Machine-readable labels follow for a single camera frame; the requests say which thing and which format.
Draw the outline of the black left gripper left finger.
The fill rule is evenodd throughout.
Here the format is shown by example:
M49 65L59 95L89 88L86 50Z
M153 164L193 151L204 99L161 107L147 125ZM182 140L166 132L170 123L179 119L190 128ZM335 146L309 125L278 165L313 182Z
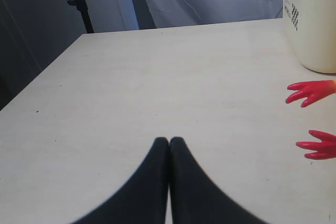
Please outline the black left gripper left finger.
M75 223L165 223L168 186L169 142L157 137L127 182Z

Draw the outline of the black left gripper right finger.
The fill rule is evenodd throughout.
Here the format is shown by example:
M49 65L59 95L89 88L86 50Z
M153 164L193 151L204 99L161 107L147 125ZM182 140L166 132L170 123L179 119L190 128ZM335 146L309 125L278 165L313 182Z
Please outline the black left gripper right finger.
M173 223L264 223L229 198L206 175L185 141L170 141Z

